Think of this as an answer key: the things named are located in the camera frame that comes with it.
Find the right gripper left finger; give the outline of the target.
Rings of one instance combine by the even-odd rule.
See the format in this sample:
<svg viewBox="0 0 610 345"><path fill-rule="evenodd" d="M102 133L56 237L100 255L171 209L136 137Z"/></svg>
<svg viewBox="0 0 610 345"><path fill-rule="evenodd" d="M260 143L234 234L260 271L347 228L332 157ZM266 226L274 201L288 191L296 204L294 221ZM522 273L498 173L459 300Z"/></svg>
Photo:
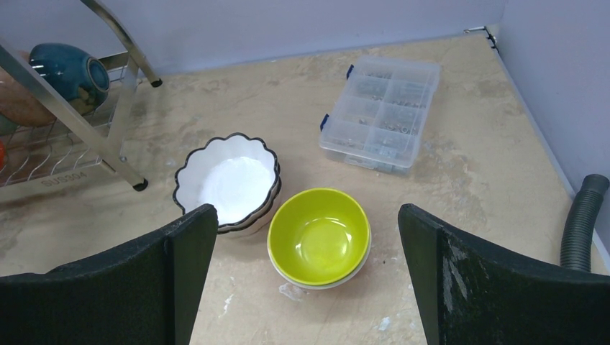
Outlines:
<svg viewBox="0 0 610 345"><path fill-rule="evenodd" d="M1 278L3 344L188 344L217 237L203 205L45 274Z"/></svg>

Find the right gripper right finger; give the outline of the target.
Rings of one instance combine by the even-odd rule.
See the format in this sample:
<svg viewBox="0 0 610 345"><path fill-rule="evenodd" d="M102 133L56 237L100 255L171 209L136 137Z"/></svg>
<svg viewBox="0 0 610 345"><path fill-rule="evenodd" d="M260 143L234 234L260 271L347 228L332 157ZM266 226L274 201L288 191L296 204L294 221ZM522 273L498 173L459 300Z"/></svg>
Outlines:
<svg viewBox="0 0 610 345"><path fill-rule="evenodd" d="M407 203L398 225L428 344L607 344L609 277L533 259Z"/></svg>

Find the white fluted bowl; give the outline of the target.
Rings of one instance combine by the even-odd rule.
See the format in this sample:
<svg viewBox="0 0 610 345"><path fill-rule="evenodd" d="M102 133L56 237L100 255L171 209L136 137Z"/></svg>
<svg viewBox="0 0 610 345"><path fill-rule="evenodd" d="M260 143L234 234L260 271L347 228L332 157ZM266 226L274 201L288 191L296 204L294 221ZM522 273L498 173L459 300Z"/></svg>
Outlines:
<svg viewBox="0 0 610 345"><path fill-rule="evenodd" d="M234 229L218 230L218 235L227 238L239 238L252 235L258 232L264 225L268 224L280 206L282 191L282 180L278 180L276 189L273 191L272 198L266 203L263 210L257 215L251 216L244 224Z"/></svg>
<svg viewBox="0 0 610 345"><path fill-rule="evenodd" d="M275 151L259 137L235 132L187 154L175 173L173 201L183 214L210 204L217 210L218 230L234 229L263 210L279 179Z"/></svg>

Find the lime green bowl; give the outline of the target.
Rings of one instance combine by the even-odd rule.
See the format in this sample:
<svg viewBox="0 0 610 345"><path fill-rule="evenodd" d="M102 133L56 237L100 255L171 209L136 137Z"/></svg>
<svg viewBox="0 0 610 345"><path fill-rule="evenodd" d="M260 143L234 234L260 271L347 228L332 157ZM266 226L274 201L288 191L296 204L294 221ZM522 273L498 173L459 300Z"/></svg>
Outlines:
<svg viewBox="0 0 610 345"><path fill-rule="evenodd" d="M284 279L301 288L323 290L359 271L371 239L368 217L352 196L312 188L279 207L269 226L267 248Z"/></svg>

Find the metal two-tier dish rack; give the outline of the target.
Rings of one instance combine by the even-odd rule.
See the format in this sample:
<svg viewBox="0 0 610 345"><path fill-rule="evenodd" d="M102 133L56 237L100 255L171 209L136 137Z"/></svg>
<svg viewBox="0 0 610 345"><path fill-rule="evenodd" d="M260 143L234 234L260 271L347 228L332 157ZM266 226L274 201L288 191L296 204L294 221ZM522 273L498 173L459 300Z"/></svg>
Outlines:
<svg viewBox="0 0 610 345"><path fill-rule="evenodd" d="M118 175L136 191L146 189L148 181L122 156L127 122L134 103L138 74L143 73L150 85L157 88L162 79L157 76L147 58L129 32L111 10L97 0L82 0L100 17L124 45L125 51L102 58L110 70L120 70L120 78L112 83L117 96L112 109L101 111L107 120L108 134L88 120L53 90L49 83L36 75L6 41L1 41L1 67L21 83L60 121L46 135L16 141L7 150L6 161L20 163L10 175L1 174L1 202L12 202L43 193L51 193L79 183Z"/></svg>

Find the clear plastic organizer box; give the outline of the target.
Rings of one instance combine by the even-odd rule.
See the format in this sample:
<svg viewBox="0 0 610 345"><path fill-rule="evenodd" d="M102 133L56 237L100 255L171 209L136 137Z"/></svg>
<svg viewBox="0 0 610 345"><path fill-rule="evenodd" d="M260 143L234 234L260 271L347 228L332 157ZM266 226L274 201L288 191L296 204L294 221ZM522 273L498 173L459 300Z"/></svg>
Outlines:
<svg viewBox="0 0 610 345"><path fill-rule="evenodd" d="M346 74L319 146L331 160L406 175L415 163L441 67L363 55Z"/></svg>

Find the front red-orange bowl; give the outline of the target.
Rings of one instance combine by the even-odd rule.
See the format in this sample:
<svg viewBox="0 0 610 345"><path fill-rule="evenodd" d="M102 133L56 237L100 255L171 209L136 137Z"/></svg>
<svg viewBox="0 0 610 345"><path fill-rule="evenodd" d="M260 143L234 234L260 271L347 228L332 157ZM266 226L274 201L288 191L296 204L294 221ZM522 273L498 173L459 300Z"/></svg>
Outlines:
<svg viewBox="0 0 610 345"><path fill-rule="evenodd" d="M2 141L0 141L0 170L4 167L4 160L6 157L6 147Z"/></svg>

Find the pale green bowl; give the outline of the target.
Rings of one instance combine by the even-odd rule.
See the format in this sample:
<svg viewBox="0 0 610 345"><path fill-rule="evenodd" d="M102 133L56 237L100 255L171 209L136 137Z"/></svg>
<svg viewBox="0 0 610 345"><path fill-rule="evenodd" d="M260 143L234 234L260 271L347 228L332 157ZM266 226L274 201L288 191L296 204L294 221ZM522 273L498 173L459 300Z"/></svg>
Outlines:
<svg viewBox="0 0 610 345"><path fill-rule="evenodd" d="M0 115L0 136L13 134L19 125L6 118L4 115Z"/></svg>

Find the teal blue bowl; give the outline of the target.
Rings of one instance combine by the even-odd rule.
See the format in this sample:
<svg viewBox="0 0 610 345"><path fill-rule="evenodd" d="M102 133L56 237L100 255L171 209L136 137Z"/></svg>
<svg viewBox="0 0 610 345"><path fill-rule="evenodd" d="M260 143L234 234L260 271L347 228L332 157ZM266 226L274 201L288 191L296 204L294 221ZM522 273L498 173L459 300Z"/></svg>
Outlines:
<svg viewBox="0 0 610 345"><path fill-rule="evenodd" d="M108 97L111 82L106 68L78 47L38 44L30 51L29 64L82 115L95 111Z"/></svg>

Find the brown speckled bowl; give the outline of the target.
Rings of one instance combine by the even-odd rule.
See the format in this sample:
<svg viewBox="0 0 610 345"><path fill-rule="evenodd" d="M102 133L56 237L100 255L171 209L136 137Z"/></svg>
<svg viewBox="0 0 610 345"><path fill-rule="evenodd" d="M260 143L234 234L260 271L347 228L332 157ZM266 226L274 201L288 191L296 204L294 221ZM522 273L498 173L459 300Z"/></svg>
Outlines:
<svg viewBox="0 0 610 345"><path fill-rule="evenodd" d="M1 115L22 127L43 127L57 118L1 68Z"/></svg>

